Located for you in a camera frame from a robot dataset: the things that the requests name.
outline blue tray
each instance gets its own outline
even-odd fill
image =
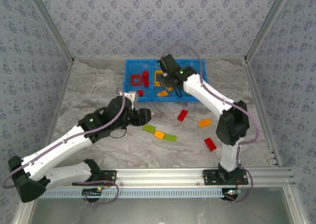
[[[200,72],[200,64],[198,59],[176,59],[176,62],[181,68],[185,66],[190,66],[198,73]],[[203,79],[208,82],[205,60],[202,59],[203,64]],[[184,91],[182,92],[182,97],[178,97],[175,91],[168,91],[169,96],[159,97],[157,94],[163,89],[161,87],[154,87],[154,71],[161,70],[158,65],[158,59],[128,59],[125,62],[125,72],[123,80],[123,90],[125,92],[143,90],[143,96],[138,97],[139,102],[196,102],[198,101],[195,97],[188,95]],[[149,87],[144,87],[142,83],[141,86],[131,85],[131,75],[141,74],[143,71],[148,71],[149,73]]]

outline yellow lego brick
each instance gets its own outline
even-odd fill
[[[160,131],[158,131],[158,130],[156,130],[156,132],[154,133],[154,136],[155,136],[155,137],[158,137],[158,138],[160,138],[160,139],[163,139],[164,133],[163,133],[163,132],[160,132]]]
[[[162,70],[155,70],[154,87],[160,87],[160,83],[157,81],[157,75],[163,74]]]
[[[159,92],[159,93],[157,94],[157,96],[159,96],[159,97],[168,96],[168,92],[166,92],[166,91],[164,90],[164,91],[162,91],[162,92]]]
[[[210,126],[212,124],[210,119],[204,119],[199,121],[198,125],[200,126],[200,128],[205,128],[207,126]]]

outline patterned wallpaper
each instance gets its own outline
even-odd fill
[[[74,57],[157,57],[175,43],[192,45],[203,56],[245,55],[273,2],[43,1]]]
[[[31,0],[0,0],[0,183],[7,161],[44,146],[68,65]],[[0,223],[19,195],[0,188]]]
[[[287,0],[251,62],[284,166],[316,223],[316,0]]]

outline gray marble floor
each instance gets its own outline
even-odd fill
[[[122,86],[124,73],[123,59],[89,59],[75,61],[63,99],[62,109],[54,138],[59,138],[74,126],[85,114],[107,106],[116,96],[116,88]],[[233,100],[242,99],[248,111],[258,121],[251,92],[248,88],[240,60],[207,59],[207,74],[210,84],[219,92]],[[93,158],[101,168],[177,168],[216,167],[221,158],[221,142],[215,134],[217,121],[213,114],[201,103],[138,103],[137,106],[150,108],[150,124],[160,131],[178,136],[176,143],[155,138],[142,131],[141,127],[129,126],[126,136],[120,139],[105,138],[66,159],[60,166],[73,165],[87,158]],[[177,116],[182,109],[188,110],[181,123]],[[210,118],[213,122],[201,129],[198,121]],[[245,140],[254,137],[254,127],[250,125]],[[121,131],[113,135],[120,136]],[[212,138],[217,149],[210,152],[203,140]],[[256,144],[242,148],[240,155],[244,166],[267,166],[268,146],[263,134]]]

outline purple cable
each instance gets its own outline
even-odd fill
[[[203,83],[203,64],[202,64],[202,60],[199,56],[199,54],[194,50],[194,48],[188,46],[188,45],[184,45],[184,44],[175,44],[175,45],[172,45],[171,47],[169,47],[162,55],[161,55],[161,58],[167,53],[169,52],[170,50],[172,50],[173,48],[175,47],[181,47],[181,46],[184,46],[184,47],[187,47],[189,48],[190,50],[192,50],[192,52],[196,55],[196,57],[198,58],[199,60],[199,63],[200,63],[200,82],[203,86],[203,88],[208,92],[210,93],[213,97],[215,97],[216,99],[218,99],[219,101],[225,103],[225,104],[228,104],[230,105],[231,107],[234,107],[238,110],[240,110],[241,112],[243,112],[245,115],[247,115],[249,117],[249,119],[252,121],[252,123],[254,124],[255,126],[255,129],[256,129],[256,135],[255,135],[255,138],[250,140],[250,141],[243,141],[241,142],[239,145],[238,145],[238,148],[237,148],[237,153],[236,153],[236,163],[237,163],[237,166],[241,169],[241,170],[244,170],[248,173],[249,175],[249,178],[251,180],[251,187],[250,187],[250,191],[247,193],[246,196],[244,196],[242,199],[238,200],[238,201],[235,201],[235,203],[239,203],[239,202],[242,202],[244,200],[246,200],[249,196],[250,196],[250,193],[251,193],[251,190],[253,188],[253,178],[252,178],[252,175],[250,174],[250,172],[246,169],[246,168],[243,168],[240,166],[240,163],[239,163],[239,154],[240,154],[240,147],[241,145],[246,145],[246,144],[251,144],[251,143],[255,143],[258,138],[259,138],[259,125],[256,123],[255,119],[252,117],[251,114],[249,114],[247,111],[245,111],[243,108],[240,108],[239,106],[233,104],[233,103],[230,103],[228,101],[225,101],[224,99],[222,99],[221,97],[217,96],[216,94],[214,94],[213,92],[211,92]]]
[[[86,134],[92,134],[92,133],[96,133],[102,129],[105,129],[106,127],[108,127],[109,125],[111,125],[112,123],[114,123],[114,121],[116,119],[118,119],[118,117],[121,115],[121,113],[123,112],[123,109],[124,109],[124,106],[125,106],[125,95],[124,95],[124,92],[122,90],[118,90],[118,92],[121,91],[122,92],[122,106],[118,112],[118,114],[116,114],[116,116],[111,120],[109,121],[107,124],[97,128],[97,129],[92,129],[92,130],[89,130],[89,131],[85,131],[85,132],[82,132],[82,133],[78,133],[78,134],[75,134],[75,135],[72,135],[68,138],[66,138],[65,140],[57,143],[56,145],[52,146],[51,148],[49,148],[48,150],[46,150],[45,152],[43,152],[42,154],[38,155],[37,157],[35,157],[33,160],[31,160],[29,163],[27,164],[24,164],[23,166],[20,166],[19,168],[15,169],[14,171],[12,171],[5,179],[4,179],[4,182],[2,184],[2,187],[3,188],[13,188],[14,185],[10,185],[10,186],[7,186],[6,183],[7,181],[9,180],[9,178],[11,176],[13,176],[15,173],[19,172],[20,170],[24,169],[25,167],[29,166],[30,164],[34,163],[35,161],[37,161],[39,158],[41,158],[42,156],[46,155],[48,152],[52,151],[53,149],[55,149],[56,147],[60,146],[61,144],[63,143],[66,143],[67,141],[77,137],[77,136],[81,136],[81,135],[86,135]]]
[[[99,183],[109,183],[111,185],[114,185],[115,188],[117,188],[117,193],[115,195],[115,197],[113,199],[111,199],[110,201],[107,201],[107,202],[99,202],[99,203],[91,203],[93,205],[104,205],[104,204],[109,204],[109,203],[113,203],[115,202],[118,197],[119,197],[119,187],[116,183],[112,182],[112,181],[109,181],[109,180],[100,180],[100,181],[89,181],[89,182],[74,182],[74,184],[78,184],[78,185],[83,185],[83,186],[86,186],[86,185],[91,185],[91,184],[99,184]],[[87,202],[87,203],[90,203],[87,198],[88,198],[88,195],[91,193],[92,191],[88,192],[85,197],[84,197],[84,200]]]

